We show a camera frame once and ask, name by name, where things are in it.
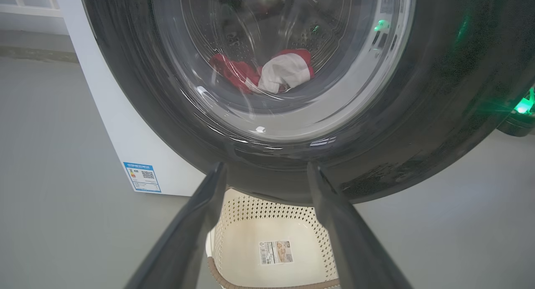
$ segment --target basket bottom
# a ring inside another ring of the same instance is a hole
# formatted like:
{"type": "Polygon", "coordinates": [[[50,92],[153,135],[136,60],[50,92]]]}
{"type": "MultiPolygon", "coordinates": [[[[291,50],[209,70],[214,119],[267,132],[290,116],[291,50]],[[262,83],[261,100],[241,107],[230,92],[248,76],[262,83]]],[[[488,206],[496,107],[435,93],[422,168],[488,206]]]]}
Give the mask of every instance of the basket bottom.
{"type": "Polygon", "coordinates": [[[222,238],[219,270],[229,282],[244,287],[290,287],[336,278],[326,272],[317,230],[299,219],[248,219],[230,223],[222,238]],[[262,264],[259,244],[290,241],[292,263],[262,264]]]}

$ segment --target blue and white sticker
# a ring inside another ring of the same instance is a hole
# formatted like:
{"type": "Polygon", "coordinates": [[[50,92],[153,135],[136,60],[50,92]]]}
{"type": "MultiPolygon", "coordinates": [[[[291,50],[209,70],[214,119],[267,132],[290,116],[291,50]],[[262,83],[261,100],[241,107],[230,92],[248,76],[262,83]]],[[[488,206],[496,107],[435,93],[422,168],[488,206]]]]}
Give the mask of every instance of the blue and white sticker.
{"type": "Polygon", "coordinates": [[[162,192],[153,166],[123,162],[136,191],[162,192]]]}

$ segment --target qr code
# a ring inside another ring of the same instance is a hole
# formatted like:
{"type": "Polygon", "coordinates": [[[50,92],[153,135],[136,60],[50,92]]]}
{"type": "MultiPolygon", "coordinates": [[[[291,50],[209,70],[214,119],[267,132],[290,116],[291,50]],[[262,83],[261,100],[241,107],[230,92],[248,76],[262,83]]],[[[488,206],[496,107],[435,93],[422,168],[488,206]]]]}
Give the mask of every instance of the qr code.
{"type": "Polygon", "coordinates": [[[154,173],[151,171],[141,171],[143,173],[143,178],[152,178],[154,179],[154,173]]]}

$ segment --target product label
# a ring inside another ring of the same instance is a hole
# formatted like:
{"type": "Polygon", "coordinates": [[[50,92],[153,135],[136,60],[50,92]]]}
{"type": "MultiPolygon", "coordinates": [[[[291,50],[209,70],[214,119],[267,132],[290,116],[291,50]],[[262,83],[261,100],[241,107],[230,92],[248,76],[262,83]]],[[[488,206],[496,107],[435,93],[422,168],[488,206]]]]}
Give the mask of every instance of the product label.
{"type": "Polygon", "coordinates": [[[136,191],[161,192],[153,166],[126,162],[124,164],[136,191]]]}
{"type": "Polygon", "coordinates": [[[293,263],[290,241],[265,241],[258,244],[260,264],[273,265],[293,263]]]}

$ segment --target washing machine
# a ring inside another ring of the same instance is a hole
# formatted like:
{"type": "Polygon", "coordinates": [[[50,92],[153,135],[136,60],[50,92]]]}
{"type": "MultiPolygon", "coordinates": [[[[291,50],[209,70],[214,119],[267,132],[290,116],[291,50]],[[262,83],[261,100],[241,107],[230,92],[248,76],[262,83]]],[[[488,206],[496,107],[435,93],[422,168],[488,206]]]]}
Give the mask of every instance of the washing machine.
{"type": "Polygon", "coordinates": [[[458,160],[535,82],[533,0],[59,4],[139,192],[191,196],[224,162],[238,191],[311,205],[314,160],[351,203],[373,200],[458,160]],[[310,73],[275,65],[277,89],[260,88],[281,51],[310,73]]]}

